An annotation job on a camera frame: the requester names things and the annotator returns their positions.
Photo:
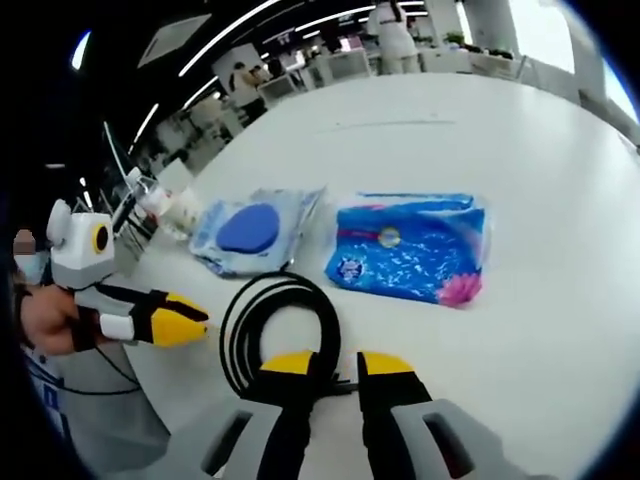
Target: white table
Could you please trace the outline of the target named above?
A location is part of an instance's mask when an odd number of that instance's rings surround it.
[[[453,74],[354,80],[283,102],[196,179],[205,200],[258,187],[471,192],[495,231],[485,288],[465,311],[327,286],[314,232],[297,268],[326,286],[343,350],[402,356],[503,439],[531,473],[575,478],[640,384],[640,170],[609,125],[516,83]],[[189,295],[219,322],[240,284],[154,239],[134,277]],[[270,324],[269,354],[318,344],[306,312]],[[128,349],[170,431],[229,394],[215,341]],[[357,396],[323,400],[301,478],[370,478]]]

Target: human hand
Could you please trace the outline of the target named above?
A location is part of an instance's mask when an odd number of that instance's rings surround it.
[[[56,285],[30,288],[31,296],[22,302],[21,321],[27,338],[46,355],[67,355],[75,352],[71,327],[79,323],[78,307],[73,295]],[[96,333],[97,344],[108,342]]]

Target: plastic bag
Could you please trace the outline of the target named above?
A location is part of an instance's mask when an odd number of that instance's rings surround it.
[[[245,201],[214,202],[202,215],[189,250],[207,268],[222,277],[254,276],[279,270],[294,259],[300,238],[324,191],[260,189]],[[261,203],[271,205],[280,219],[280,229],[273,245],[257,254],[219,248],[216,236],[220,228],[241,209]]]
[[[482,288],[486,209],[466,194],[359,194],[337,214],[337,285],[457,307]]]

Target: face mask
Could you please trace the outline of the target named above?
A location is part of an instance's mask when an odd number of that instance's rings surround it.
[[[14,256],[20,271],[29,285],[39,285],[44,267],[49,259],[49,252],[36,252],[33,255]]]

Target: plastic packaging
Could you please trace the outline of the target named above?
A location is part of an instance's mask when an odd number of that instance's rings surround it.
[[[359,194],[337,214],[338,286],[450,307],[482,288],[486,209],[466,194]]]
[[[189,238],[201,215],[200,204],[191,189],[175,195],[157,180],[142,175],[137,167],[129,172],[126,180],[138,205],[165,233],[177,241]]]
[[[324,189],[260,189],[244,201],[214,202],[202,215],[189,244],[189,250],[216,275],[222,277],[254,276],[279,270],[291,263],[301,236],[307,229]],[[277,238],[260,253],[239,253],[222,249],[217,243],[220,229],[236,213],[250,205],[267,204],[279,217]]]

